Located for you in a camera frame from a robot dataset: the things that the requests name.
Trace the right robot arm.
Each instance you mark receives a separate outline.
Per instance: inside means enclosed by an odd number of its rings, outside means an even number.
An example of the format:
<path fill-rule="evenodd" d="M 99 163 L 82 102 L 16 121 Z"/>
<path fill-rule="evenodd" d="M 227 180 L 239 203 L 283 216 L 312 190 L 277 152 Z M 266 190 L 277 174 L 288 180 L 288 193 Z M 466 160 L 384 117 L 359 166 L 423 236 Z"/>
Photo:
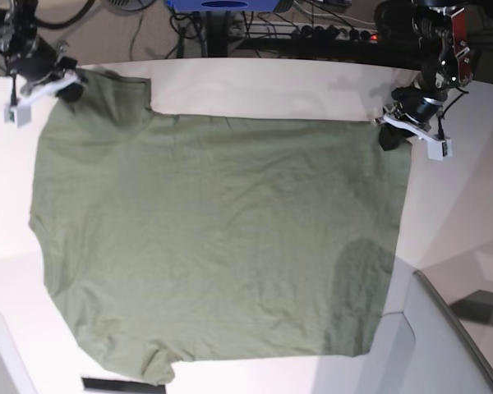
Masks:
<path fill-rule="evenodd" d="M 64 30 L 80 21 L 93 5 L 93 1 L 86 2 L 73 17 L 58 23 L 38 18 L 36 1 L 10 1 L 7 8 L 0 7 L 0 56 L 5 75 L 12 78 L 13 108 L 20 105 L 19 91 L 25 100 L 37 93 L 55 95 L 68 103 L 80 99 L 86 78 L 76 71 L 77 60 L 66 55 L 67 42 L 50 44 L 39 30 Z M 16 88 L 18 76 L 25 79 L 20 90 Z"/>

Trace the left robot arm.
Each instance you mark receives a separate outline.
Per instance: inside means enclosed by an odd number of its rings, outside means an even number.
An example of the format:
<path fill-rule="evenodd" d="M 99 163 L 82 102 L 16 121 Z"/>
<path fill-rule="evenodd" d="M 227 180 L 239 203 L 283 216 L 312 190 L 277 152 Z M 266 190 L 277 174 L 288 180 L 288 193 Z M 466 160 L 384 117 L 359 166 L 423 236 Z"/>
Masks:
<path fill-rule="evenodd" d="M 420 68 L 410 85 L 392 90 L 391 103 L 375 119 L 381 148 L 394 150 L 417 137 L 430 159 L 451 157 L 451 139 L 442 128 L 432 134 L 431 121 L 443 122 L 455 104 L 450 91 L 464 96 L 472 80 L 464 2 L 384 1 L 374 18 L 379 43 Z"/>

